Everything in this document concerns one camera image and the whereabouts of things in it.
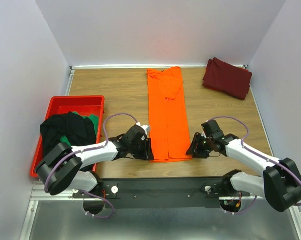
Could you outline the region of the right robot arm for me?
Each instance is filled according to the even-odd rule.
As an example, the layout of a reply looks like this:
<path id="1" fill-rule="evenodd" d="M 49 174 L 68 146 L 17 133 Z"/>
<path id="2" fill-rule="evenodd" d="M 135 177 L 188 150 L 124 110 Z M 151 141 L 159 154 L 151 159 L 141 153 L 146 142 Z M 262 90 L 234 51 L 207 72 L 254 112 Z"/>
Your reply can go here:
<path id="1" fill-rule="evenodd" d="M 240 161 L 259 176 L 233 170 L 225 174 L 215 188 L 224 196 L 246 192 L 264 198 L 276 211 L 282 213 L 292 206 L 301 206 L 301 174 L 296 163 L 265 154 L 245 143 L 245 138 L 224 134 L 215 118 L 201 125 L 186 155 L 207 159 L 211 152 Z"/>

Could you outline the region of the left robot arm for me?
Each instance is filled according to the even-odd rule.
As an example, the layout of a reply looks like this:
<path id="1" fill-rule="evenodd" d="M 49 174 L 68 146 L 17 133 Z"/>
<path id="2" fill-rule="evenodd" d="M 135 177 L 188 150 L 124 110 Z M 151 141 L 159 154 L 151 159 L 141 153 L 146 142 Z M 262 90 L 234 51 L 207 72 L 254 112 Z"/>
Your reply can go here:
<path id="1" fill-rule="evenodd" d="M 127 133 L 102 143 L 73 147 L 65 142 L 58 144 L 35 168 L 44 191 L 52 196 L 66 189 L 90 192 L 98 185 L 98 179 L 90 171 L 82 172 L 83 168 L 125 159 L 128 155 L 138 160 L 153 160 L 150 129 L 149 125 L 138 122 Z"/>

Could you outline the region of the orange t shirt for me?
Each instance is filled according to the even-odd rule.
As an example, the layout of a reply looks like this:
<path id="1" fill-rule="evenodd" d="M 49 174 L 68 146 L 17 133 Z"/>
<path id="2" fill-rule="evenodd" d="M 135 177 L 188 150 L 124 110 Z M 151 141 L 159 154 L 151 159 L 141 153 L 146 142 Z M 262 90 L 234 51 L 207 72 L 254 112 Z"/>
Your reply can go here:
<path id="1" fill-rule="evenodd" d="M 149 68 L 147 82 L 154 161 L 164 163 L 191 160 L 192 156 L 186 155 L 191 146 L 191 138 L 181 68 Z"/>

